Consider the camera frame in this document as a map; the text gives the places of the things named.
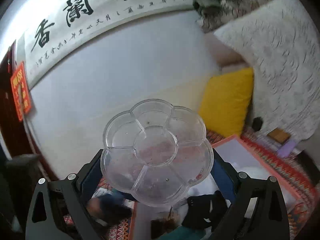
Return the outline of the large white plush toy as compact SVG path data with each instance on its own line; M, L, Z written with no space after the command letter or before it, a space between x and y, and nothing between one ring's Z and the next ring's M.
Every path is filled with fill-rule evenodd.
M251 178L254 179L267 179L271 174L262 166L239 166L236 163L231 163L234 169L237 172L246 172ZM186 194L186 198L190 196L201 196L204 194L213 194L216 190L219 190L219 186L217 185L215 179L212 175L209 175L204 181L201 183L191 187Z

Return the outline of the yellow cushion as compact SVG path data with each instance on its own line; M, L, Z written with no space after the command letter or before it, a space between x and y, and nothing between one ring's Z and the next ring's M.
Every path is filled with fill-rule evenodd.
M199 107L206 129L223 137L242 134L252 99L254 72L251 67L213 76Z

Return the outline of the purple card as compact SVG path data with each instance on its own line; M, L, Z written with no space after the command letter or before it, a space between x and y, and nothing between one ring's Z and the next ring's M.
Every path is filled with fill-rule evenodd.
M279 150L277 150L277 155L280 158L287 158L295 149L296 145L297 143L293 139L289 139L279 148Z

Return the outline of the clear flower shaped tray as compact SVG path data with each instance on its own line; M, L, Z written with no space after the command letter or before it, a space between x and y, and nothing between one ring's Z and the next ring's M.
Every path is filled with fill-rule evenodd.
M170 206L214 165L202 118L193 110L148 99L115 115L103 132L100 169L116 190L148 206Z

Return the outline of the pink sofa backrest cushion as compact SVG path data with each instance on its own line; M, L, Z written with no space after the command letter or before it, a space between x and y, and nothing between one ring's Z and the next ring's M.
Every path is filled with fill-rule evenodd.
M204 35L206 47L219 68L219 74L227 74L248 68L242 56L231 47L222 43L213 33Z

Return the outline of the brown wooden block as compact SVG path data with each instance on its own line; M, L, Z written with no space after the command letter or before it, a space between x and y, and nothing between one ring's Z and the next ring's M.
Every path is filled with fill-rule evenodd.
M275 128L274 130L270 131L267 136L282 145L291 138L291 134L280 128Z

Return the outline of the teal hair brush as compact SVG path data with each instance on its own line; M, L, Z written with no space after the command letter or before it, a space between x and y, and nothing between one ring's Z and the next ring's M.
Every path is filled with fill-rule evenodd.
M170 233L166 233L158 240L199 240L206 234L205 230L194 230L180 226Z

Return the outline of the white lace cloth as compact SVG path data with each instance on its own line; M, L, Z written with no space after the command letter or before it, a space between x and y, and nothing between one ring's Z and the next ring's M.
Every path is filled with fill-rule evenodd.
M252 114L261 130L309 139L319 126L319 32L302 3L272 0L215 36L254 70Z

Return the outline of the calligraphy scroll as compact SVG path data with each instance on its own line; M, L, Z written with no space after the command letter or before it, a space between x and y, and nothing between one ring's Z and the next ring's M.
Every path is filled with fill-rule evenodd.
M32 88L55 64L92 38L138 18L193 8L193 0L51 0L24 32Z

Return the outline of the patterned red bedspread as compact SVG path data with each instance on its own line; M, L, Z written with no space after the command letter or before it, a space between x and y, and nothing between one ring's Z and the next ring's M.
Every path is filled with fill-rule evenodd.
M288 211L290 239L297 239L298 235L304 233L304 226L315 220L314 213L319 204L319 170L312 170L315 168L314 163L304 151L293 148L287 154L282 154L287 141L280 144L248 127L244 128L240 136L233 134L227 138L207 130L206 139L212 148L237 140L257 158L264 169L274 173L280 184L296 198ZM102 155L103 150L99 150L78 173L71 173L65 178L81 205L86 205L97 186L106 181L100 169Z

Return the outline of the salmon pink storage box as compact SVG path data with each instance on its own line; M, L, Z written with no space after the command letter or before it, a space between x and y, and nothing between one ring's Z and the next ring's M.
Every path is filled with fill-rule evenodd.
M250 177L266 179L275 176L280 184L281 191L288 212L293 211L294 207L301 201L300 195L276 170L261 159L244 140L233 135L214 144L214 149L225 161L229 161L236 171L246 172ZM179 214L178 224L181 224L187 213L187 197L199 196L214 193L218 189L216 180L209 175L203 182L189 189L185 197L176 203ZM150 239L151 221L161 213L169 211L169 207L149 207L144 204L135 204L136 217L130 229L129 239Z

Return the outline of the red paper sign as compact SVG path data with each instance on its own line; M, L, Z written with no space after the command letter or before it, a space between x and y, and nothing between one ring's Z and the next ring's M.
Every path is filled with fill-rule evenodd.
M32 108L23 61L13 72L10 82L18 120L22 122L23 116Z

